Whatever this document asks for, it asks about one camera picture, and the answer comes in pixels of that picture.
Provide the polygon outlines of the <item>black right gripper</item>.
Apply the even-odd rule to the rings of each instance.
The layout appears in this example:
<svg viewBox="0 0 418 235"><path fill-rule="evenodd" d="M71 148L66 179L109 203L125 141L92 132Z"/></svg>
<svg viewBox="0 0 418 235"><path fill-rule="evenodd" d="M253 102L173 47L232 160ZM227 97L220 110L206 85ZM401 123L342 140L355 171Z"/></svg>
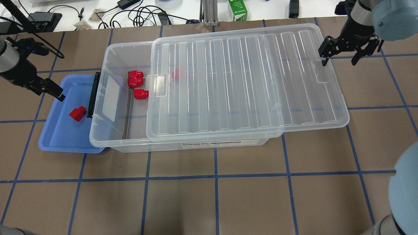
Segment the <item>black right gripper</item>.
<svg viewBox="0 0 418 235"><path fill-rule="evenodd" d="M348 18L338 37L327 36L318 48L318 55L324 58L321 63L326 66L329 59L342 52L356 52L351 59L355 66L357 62L367 56L373 55L375 50L381 49L381 40L375 35L373 26L363 25L352 18Z"/></svg>

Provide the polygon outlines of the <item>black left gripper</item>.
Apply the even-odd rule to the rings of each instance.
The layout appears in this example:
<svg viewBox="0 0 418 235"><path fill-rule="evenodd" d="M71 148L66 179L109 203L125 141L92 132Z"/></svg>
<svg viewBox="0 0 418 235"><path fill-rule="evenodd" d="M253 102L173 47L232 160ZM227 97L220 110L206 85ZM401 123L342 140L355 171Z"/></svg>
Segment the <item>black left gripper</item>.
<svg viewBox="0 0 418 235"><path fill-rule="evenodd" d="M37 95L47 93L60 102L63 102L66 98L63 94L63 88L51 79L43 79L38 76L36 68L31 65L16 65L14 68L2 72L1 77L13 85L26 88Z"/></svg>

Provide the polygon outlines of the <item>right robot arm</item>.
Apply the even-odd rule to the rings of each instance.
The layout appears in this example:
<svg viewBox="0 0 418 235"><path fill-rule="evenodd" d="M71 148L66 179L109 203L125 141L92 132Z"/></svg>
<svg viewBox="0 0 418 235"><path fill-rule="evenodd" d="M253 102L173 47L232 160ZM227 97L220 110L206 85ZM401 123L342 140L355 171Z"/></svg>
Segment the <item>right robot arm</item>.
<svg viewBox="0 0 418 235"><path fill-rule="evenodd" d="M325 41L349 107L349 139L373 227L417 234L416 0L357 0L340 36Z"/></svg>

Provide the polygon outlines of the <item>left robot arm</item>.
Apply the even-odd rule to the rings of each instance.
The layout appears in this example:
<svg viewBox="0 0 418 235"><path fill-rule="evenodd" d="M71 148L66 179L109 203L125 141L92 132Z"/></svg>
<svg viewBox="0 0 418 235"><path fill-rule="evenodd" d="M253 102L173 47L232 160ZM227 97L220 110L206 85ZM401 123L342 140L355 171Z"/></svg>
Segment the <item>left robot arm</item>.
<svg viewBox="0 0 418 235"><path fill-rule="evenodd" d="M23 38L18 41L7 37L1 42L0 75L15 86L34 92L36 95L47 93L58 101L64 101L63 88L51 79L43 79L37 74L36 67L28 61L28 56L48 55L53 50L33 38Z"/></svg>

